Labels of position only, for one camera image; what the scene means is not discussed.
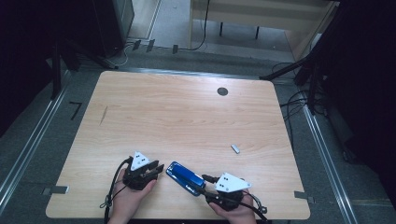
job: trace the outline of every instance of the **light wood surface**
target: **light wood surface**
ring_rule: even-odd
[[[136,150],[165,168],[178,161],[198,175],[246,179],[270,219],[309,217],[307,201],[294,198],[304,188],[271,82],[104,72],[57,182],[70,190],[51,196],[47,216],[103,217],[112,177]],[[135,217],[220,218],[165,172]]]
[[[191,0],[189,47],[192,20],[205,19],[206,5],[207,0]],[[327,24],[334,5],[325,0],[211,0],[207,19],[285,30],[291,52],[299,60],[319,29]]]

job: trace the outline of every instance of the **person's right hand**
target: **person's right hand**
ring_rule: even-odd
[[[247,189],[244,189],[244,198],[242,199],[242,203],[253,206],[253,198],[247,195]],[[250,208],[246,208],[243,205],[239,205],[234,210],[229,212],[222,209],[215,203],[210,203],[209,206],[216,212],[218,216],[226,218],[231,224],[256,224],[256,218],[254,216],[253,210]]]

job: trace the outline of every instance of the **person's left hand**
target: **person's left hand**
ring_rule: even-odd
[[[113,195],[125,187],[125,185],[122,183],[122,177],[124,176],[124,173],[125,169],[120,170],[117,183],[113,190]],[[142,190],[134,190],[126,187],[120,193],[118,193],[113,199],[113,213],[108,223],[128,223],[128,221],[136,213],[143,198],[145,198],[146,195],[151,192],[156,183],[157,180],[151,180]]]

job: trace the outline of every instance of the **hand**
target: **hand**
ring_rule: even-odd
[[[242,199],[242,203],[253,206],[253,198],[248,196],[245,192],[248,193],[248,190],[244,189],[244,198]],[[218,216],[226,218],[231,224],[256,224],[254,212],[243,205],[239,205],[237,208],[229,212],[225,211],[215,203],[210,203],[209,206]]]
[[[122,177],[124,176],[125,169],[120,170],[117,183],[113,190],[113,195],[119,192],[113,199],[113,214],[108,221],[109,224],[123,224],[128,223],[128,221],[134,216],[142,202],[143,198],[148,195],[152,188],[154,188],[157,180],[151,180],[144,189],[134,190],[126,187],[122,183]]]

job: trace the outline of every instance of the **gray carpet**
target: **gray carpet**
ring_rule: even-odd
[[[145,47],[135,51],[129,48],[127,53],[129,55],[128,63],[121,66],[120,70],[149,68],[214,73],[223,77],[257,78],[258,76],[271,74],[273,67],[279,63],[191,51],[180,51],[177,54],[172,54],[170,49],[154,49],[152,52],[146,52]],[[112,60],[113,62],[124,62],[122,54]],[[0,216],[0,223],[102,223],[101,219],[48,218],[45,210],[50,197],[41,195],[44,187],[52,187],[56,184],[84,111],[90,101],[95,83],[103,71],[102,68],[91,61],[84,58],[81,58],[81,61],[83,65],[78,72],[72,73],[73,76],[63,101],[5,211]],[[281,104],[286,103],[298,91],[297,87],[292,84],[293,76],[294,74],[290,72],[275,81],[276,94]],[[35,101],[0,139],[2,181],[11,168],[12,162],[18,157],[23,148],[23,143],[33,130],[40,113],[44,111],[45,105],[49,102],[50,88],[51,85],[48,85],[37,95]],[[74,119],[71,118],[76,112],[76,105],[72,105],[70,102],[82,103],[82,107]],[[282,112],[286,115],[285,107],[282,107]],[[322,116],[318,116],[318,120],[350,198],[355,200],[356,203],[359,203],[359,200],[386,199],[376,175],[364,165],[351,165],[345,162],[329,122]],[[292,221],[292,223],[343,223],[343,217],[303,111],[291,117],[291,127],[295,158],[305,192],[316,200],[316,203],[309,204],[311,218]],[[389,205],[374,203],[361,205],[360,203],[360,205],[354,206],[354,209],[361,223],[396,223],[396,213]],[[151,220],[134,223],[157,222]],[[197,222],[174,220],[166,223]],[[287,223],[287,221],[276,220],[274,223]]]

